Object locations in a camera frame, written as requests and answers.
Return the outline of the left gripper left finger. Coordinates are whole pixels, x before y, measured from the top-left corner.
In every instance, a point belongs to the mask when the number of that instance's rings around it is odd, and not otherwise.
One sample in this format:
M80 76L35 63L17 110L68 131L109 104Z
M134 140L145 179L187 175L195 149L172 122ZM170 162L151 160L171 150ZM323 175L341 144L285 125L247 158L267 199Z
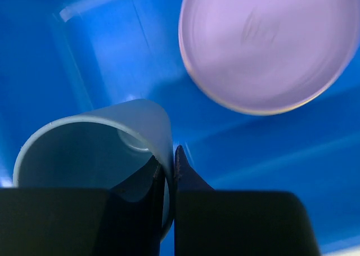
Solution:
M112 189L1 189L2 255L158 255L164 171L151 157Z

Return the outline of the purple plastic plate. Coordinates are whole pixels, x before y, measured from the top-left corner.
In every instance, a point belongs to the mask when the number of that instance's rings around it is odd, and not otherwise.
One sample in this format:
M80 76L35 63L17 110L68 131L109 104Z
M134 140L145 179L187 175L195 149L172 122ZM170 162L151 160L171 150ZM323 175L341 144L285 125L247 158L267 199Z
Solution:
M312 101L359 47L359 0L182 0L179 49L193 82L240 113Z

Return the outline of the blue plastic cup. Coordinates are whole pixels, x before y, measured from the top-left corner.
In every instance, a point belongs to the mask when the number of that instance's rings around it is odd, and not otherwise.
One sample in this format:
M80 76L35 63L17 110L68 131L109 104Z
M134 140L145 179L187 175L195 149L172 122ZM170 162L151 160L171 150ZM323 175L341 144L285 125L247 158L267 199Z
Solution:
M157 103L136 99L52 121L23 144L13 169L15 187L117 188L134 203L161 185L161 231L173 220L174 157L170 120Z

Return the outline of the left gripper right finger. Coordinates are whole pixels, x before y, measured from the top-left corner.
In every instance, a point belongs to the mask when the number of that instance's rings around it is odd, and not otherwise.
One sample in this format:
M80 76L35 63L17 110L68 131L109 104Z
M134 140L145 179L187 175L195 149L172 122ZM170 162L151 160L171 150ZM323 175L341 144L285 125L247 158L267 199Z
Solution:
M320 255L303 203L284 191L209 186L175 151L176 255Z

